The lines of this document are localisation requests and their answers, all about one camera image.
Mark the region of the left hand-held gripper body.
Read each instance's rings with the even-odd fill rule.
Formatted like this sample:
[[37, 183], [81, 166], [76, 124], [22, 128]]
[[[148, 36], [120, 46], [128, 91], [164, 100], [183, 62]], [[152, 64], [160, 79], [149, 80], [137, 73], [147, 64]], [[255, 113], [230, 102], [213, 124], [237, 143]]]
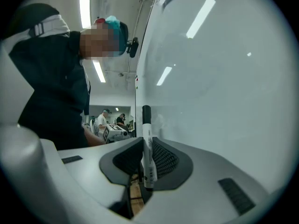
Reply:
[[130, 138], [129, 133], [118, 125], [107, 124], [103, 138], [106, 144], [126, 140]]

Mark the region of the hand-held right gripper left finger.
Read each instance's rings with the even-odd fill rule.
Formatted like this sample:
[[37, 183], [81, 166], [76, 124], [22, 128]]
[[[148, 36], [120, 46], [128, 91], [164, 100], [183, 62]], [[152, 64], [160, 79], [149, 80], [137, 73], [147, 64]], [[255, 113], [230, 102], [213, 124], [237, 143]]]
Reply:
[[[71, 177], [96, 202], [126, 219], [134, 214], [130, 201], [131, 178], [137, 172], [143, 139], [131, 138], [106, 145], [61, 150], [60, 158]], [[80, 160], [68, 161], [79, 156]]]

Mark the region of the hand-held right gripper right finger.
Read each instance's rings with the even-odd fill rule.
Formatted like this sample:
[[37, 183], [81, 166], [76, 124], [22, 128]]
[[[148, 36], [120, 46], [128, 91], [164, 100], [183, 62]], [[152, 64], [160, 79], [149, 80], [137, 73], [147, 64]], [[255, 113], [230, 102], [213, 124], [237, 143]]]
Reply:
[[238, 218], [218, 181], [231, 178], [255, 205], [269, 193], [254, 178], [224, 157], [165, 140], [165, 143], [187, 154], [193, 162], [193, 172], [178, 189], [156, 191], [144, 208], [134, 217], [139, 224], [224, 224]]

